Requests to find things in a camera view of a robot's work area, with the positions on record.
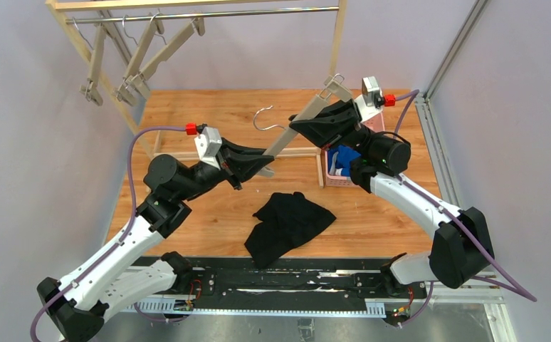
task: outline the hanger hook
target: hanger hook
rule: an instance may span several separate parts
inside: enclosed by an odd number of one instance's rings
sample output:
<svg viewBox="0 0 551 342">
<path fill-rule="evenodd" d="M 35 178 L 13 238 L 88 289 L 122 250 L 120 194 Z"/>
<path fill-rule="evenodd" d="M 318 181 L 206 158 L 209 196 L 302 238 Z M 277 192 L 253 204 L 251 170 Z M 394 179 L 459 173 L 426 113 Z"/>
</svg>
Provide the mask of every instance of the hanger hook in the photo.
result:
<svg viewBox="0 0 551 342">
<path fill-rule="evenodd" d="M 76 31 L 78 31 L 78 34 L 80 34 L 80 36 L 83 37 L 83 40 L 87 42 L 87 45 L 89 45 L 89 48 L 91 50 L 93 50 L 93 45 L 91 45 L 91 43 L 89 43 L 87 38 L 85 38 L 85 36 L 83 35 L 83 32 L 81 32 L 80 29 L 78 28 L 78 25 L 76 24 L 76 18 L 75 17 L 72 17 L 72 24 L 74 24 L 74 27 L 76 28 Z"/>
<path fill-rule="evenodd" d="M 149 24 L 152 25 L 152 21 L 154 21 L 154 18 L 156 18 L 157 16 L 161 16 L 161 15 L 162 15 L 162 13 L 160 13 L 160 9 L 158 9 L 158 12 L 149 20 Z M 162 38 L 162 41 L 164 42 L 164 44 L 167 45 L 167 40 L 164 38 L 164 36 L 162 34 L 154 32 L 154 35 L 159 36 L 160 38 Z"/>
<path fill-rule="evenodd" d="M 139 46 L 139 43 L 137 42 L 137 39 L 135 39 L 135 37 L 129 36 L 129 34 L 127 33 L 127 28 L 125 28 L 125 19 L 126 19 L 128 16 L 129 16 L 128 14 L 125 14 L 125 15 L 122 17 L 122 30 L 125 32 L 125 36 L 126 36 L 127 38 L 131 38 L 131 39 L 135 42 L 135 45 L 136 45 L 136 46 Z"/>
<path fill-rule="evenodd" d="M 256 125 L 256 118 L 258 116 L 258 114 L 264 110 L 270 110 L 271 108 L 273 108 L 273 105 L 270 105 L 269 107 L 265 107 L 265 108 L 261 108 L 259 110 L 257 110 L 257 112 L 255 113 L 255 116 L 253 116 L 253 126 L 255 126 L 255 128 L 257 130 L 270 130 L 271 128 L 274 128 L 274 127 L 279 127 L 279 128 L 282 128 L 283 130 L 285 130 L 286 128 L 282 125 L 271 125 L 269 127 L 265 127 L 265 128 L 260 128 Z"/>
</svg>

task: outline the red connector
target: red connector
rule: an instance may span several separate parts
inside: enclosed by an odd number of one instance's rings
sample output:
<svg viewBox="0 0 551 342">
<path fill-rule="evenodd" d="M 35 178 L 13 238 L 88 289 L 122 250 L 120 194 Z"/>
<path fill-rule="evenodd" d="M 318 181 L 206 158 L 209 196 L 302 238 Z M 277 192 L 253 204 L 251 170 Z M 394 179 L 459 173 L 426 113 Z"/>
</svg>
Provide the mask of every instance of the red connector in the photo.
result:
<svg viewBox="0 0 551 342">
<path fill-rule="evenodd" d="M 395 105 L 395 95 L 389 94 L 384 96 L 384 107 L 392 107 Z"/>
<path fill-rule="evenodd" d="M 198 134 L 198 131 L 196 130 L 196 124 L 195 123 L 188 123 L 185 125 L 185 133 L 187 135 L 196 135 Z"/>
</svg>

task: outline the black garment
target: black garment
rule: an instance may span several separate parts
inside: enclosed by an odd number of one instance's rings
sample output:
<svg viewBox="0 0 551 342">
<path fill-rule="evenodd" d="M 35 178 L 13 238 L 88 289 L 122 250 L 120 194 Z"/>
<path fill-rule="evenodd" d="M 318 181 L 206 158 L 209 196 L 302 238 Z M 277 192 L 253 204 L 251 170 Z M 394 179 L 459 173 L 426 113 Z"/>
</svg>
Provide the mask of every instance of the black garment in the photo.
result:
<svg viewBox="0 0 551 342">
<path fill-rule="evenodd" d="M 330 226 L 336 216 L 329 210 L 308 201 L 300 192 L 275 192 L 254 217 L 257 224 L 244 246 L 259 269 L 300 247 Z"/>
</svg>

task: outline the blue cloth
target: blue cloth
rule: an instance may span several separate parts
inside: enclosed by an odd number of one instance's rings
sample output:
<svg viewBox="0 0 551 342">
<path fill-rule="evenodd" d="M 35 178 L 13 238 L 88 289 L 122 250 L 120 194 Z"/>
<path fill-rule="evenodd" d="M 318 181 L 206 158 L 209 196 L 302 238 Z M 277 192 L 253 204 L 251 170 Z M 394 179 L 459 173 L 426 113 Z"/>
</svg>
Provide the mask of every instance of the blue cloth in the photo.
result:
<svg viewBox="0 0 551 342">
<path fill-rule="evenodd" d="M 351 161 L 359 157 L 360 154 L 347 146 L 338 146 L 328 150 L 328 173 L 332 170 L 332 161 L 334 160 L 334 168 L 340 169 L 340 175 L 351 176 Z"/>
</svg>

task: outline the wooden rack frame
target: wooden rack frame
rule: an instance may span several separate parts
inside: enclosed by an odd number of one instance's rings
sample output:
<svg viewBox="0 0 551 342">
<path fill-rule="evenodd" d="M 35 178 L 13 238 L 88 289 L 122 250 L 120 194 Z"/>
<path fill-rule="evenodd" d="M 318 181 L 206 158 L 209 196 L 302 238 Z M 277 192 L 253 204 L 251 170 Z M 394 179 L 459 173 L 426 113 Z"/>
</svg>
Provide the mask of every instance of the wooden rack frame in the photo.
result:
<svg viewBox="0 0 551 342">
<path fill-rule="evenodd" d="M 75 47 L 80 57 L 87 63 L 91 63 L 91 52 L 85 45 L 83 38 L 77 32 L 73 25 L 68 24 L 68 12 L 78 11 L 104 11 L 113 9 L 143 9 L 143 8 L 166 8 L 177 6 L 199 6 L 199 5 L 214 5 L 214 4 L 252 4 L 263 2 L 279 2 L 290 0 L 106 0 L 106 1 L 76 1 L 76 2 L 59 2 L 57 0 L 46 0 L 46 6 L 56 19 L 60 27 L 63 29 L 66 36 L 70 39 L 70 42 Z M 334 28 L 334 35 L 332 38 L 332 53 L 330 55 L 330 68 L 328 70 L 329 75 L 336 73 L 336 65 L 338 62 L 338 54 L 340 49 L 340 41 L 342 38 L 342 27 L 345 22 L 345 14 L 347 11 L 347 0 L 338 0 L 338 8 L 336 9 L 336 22 Z M 127 123 L 127 126 L 133 132 L 137 134 L 140 129 L 137 123 L 133 120 L 127 106 L 120 102 L 116 96 L 112 93 L 114 89 L 112 83 L 108 79 L 108 76 L 100 68 L 99 84 L 101 88 L 110 96 L 111 101 L 114 103 L 118 112 Z M 154 142 L 154 146 L 150 146 L 144 137 L 139 138 L 139 142 L 149 158 L 153 158 L 156 155 L 161 154 L 160 145 L 162 144 L 162 134 L 159 131 Z M 321 168 L 321 154 L 319 149 L 313 147 L 302 148 L 287 148 L 278 157 L 306 157 L 315 156 L 318 164 L 318 176 L 320 186 L 323 186 L 322 168 Z"/>
</svg>

